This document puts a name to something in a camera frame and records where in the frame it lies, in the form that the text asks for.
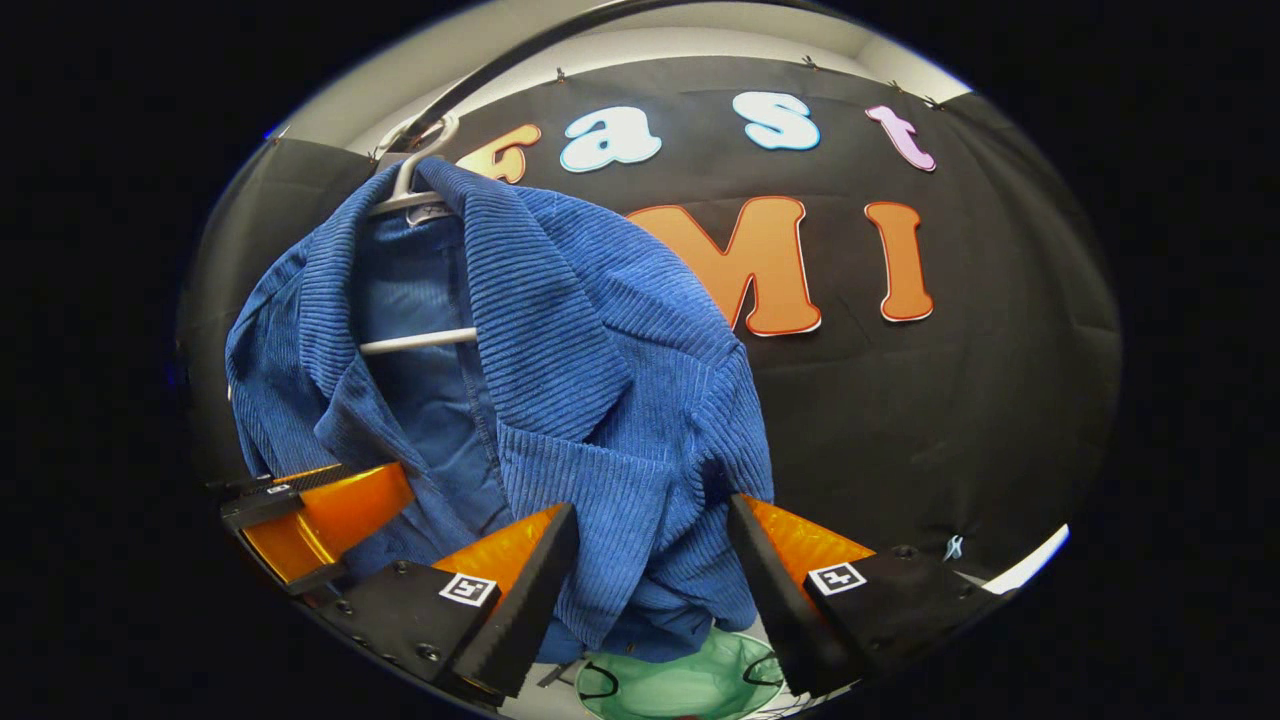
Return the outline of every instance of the letter cutout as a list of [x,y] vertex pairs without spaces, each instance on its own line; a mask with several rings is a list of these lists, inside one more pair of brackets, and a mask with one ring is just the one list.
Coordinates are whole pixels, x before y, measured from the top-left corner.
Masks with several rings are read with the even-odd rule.
[[[591,129],[598,124],[604,127]],[[598,170],[614,160],[640,163],[662,147],[662,140],[649,135],[649,118],[639,108],[596,110],[570,123],[564,137],[576,138],[561,152],[561,167],[571,173]]]
[[767,150],[809,150],[822,133],[809,119],[809,106],[785,92],[744,92],[733,99],[733,111],[753,120],[746,137]]
[[882,128],[884,128],[884,132],[888,133],[888,138],[893,141],[893,147],[897,149],[897,154],[901,155],[908,163],[927,173],[932,173],[933,169],[938,167],[938,164],[933,161],[932,155],[920,150],[920,147],[915,145],[915,138],[911,137],[915,135],[915,127],[895,115],[893,110],[890,110],[884,105],[879,105],[867,110],[867,117],[876,120]]
[[507,135],[477,147],[456,164],[460,168],[466,168],[486,178],[504,179],[515,184],[520,182],[520,178],[525,177],[525,151],[520,146],[532,145],[541,137],[543,131],[538,126],[520,126]]
[[872,202],[864,213],[879,229],[884,245],[888,293],[881,302],[881,315],[892,323],[928,318],[933,313],[933,297],[924,290],[920,243],[915,236],[920,214],[899,202]]
[[751,333],[769,337],[806,333],[822,323],[809,301],[800,251],[804,205],[791,197],[753,197],[742,205],[728,247],[721,251],[687,210],[659,205],[627,217],[663,241],[698,275],[730,327],[755,283],[755,307],[746,316]]

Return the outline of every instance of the blue corduroy jacket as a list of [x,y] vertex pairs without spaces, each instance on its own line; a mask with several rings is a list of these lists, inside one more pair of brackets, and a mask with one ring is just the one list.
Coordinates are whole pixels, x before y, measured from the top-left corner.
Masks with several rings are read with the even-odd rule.
[[[750,626],[727,497],[772,501],[769,455],[745,348],[698,278],[616,213],[434,158],[415,188],[456,217],[369,219],[398,169],[276,260],[229,333],[250,469],[399,461],[416,500],[347,553],[357,577],[572,502],[579,559],[543,662],[667,661],[713,620]],[[474,345],[358,351],[467,324]]]

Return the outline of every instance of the white hanger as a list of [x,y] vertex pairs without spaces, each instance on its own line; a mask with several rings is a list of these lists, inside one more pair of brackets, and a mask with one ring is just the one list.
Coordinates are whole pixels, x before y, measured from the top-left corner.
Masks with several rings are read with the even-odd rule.
[[[384,215],[396,210],[403,210],[406,208],[413,208],[417,205],[430,205],[433,202],[444,202],[444,197],[439,192],[410,192],[410,182],[413,179],[413,170],[417,168],[419,161],[424,158],[431,155],[439,150],[445,142],[448,142],[458,129],[458,120],[453,115],[445,114],[440,122],[444,128],[440,131],[440,137],[435,138],[434,142],[424,147],[422,150],[410,155],[404,159],[401,165],[399,173],[396,176],[396,190],[392,192],[389,200],[374,205],[369,211],[369,217]],[[360,346],[360,352],[362,355],[381,355],[384,352],[396,352],[397,350],[410,350],[412,347],[431,347],[436,345],[453,345],[457,342],[475,342],[476,329],[475,328],[460,328],[456,331],[443,331],[438,333],[425,333],[415,334],[408,337],[396,337],[390,340],[379,340],[374,342],[366,342]]]

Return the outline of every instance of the jacket collar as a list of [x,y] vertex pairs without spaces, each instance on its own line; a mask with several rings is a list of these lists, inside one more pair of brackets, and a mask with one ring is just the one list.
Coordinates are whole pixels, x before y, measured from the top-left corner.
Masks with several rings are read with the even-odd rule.
[[[352,373],[369,379],[351,331],[347,288],[369,210],[390,196],[399,165],[352,193],[306,247],[300,360],[330,402]],[[498,419],[531,433],[584,439],[630,387],[631,372],[556,238],[506,183],[439,158],[419,163],[415,174],[415,184],[439,192],[462,218],[480,364]]]

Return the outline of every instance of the white wall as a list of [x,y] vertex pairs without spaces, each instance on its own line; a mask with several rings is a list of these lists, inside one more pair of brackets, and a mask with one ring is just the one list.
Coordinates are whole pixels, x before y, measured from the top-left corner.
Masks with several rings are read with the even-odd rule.
[[[288,136],[375,149],[387,131],[416,115],[460,78],[507,49],[598,0],[493,0],[410,33],[314,96],[280,124]],[[608,23],[526,60],[467,101],[466,113],[556,77],[618,63],[690,55],[758,56],[799,61],[882,82],[945,101],[965,88],[928,61],[865,28],[791,8],[704,3],[641,13]]]

